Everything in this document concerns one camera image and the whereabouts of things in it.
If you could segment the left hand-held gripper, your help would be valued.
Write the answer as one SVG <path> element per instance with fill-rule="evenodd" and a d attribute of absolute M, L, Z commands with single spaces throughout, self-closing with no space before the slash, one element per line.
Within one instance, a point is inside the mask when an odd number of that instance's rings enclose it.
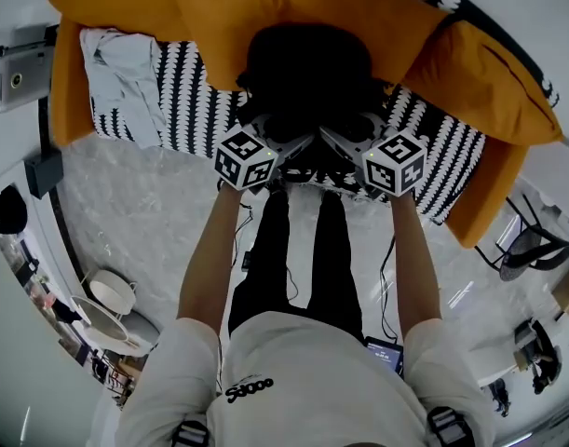
<path fill-rule="evenodd" d="M 214 170 L 222 180 L 238 191 L 264 184 L 278 160 L 292 160 L 315 139 L 310 132 L 289 142 L 267 146 L 257 133 L 285 133 L 288 123 L 277 115 L 257 115 L 251 125 L 236 124 L 220 139 L 214 154 Z"/>

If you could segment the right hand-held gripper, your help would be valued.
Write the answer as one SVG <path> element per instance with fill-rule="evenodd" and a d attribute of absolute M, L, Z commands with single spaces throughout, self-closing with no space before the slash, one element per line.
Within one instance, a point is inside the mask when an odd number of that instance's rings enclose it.
<path fill-rule="evenodd" d="M 359 113 L 359 132 L 385 132 L 386 123 L 374 113 Z M 412 191 L 424 178 L 427 149 L 408 130 L 395 131 L 366 150 L 366 142 L 352 142 L 333 129 L 319 128 L 320 138 L 344 160 L 363 166 L 365 182 L 391 196 Z"/>

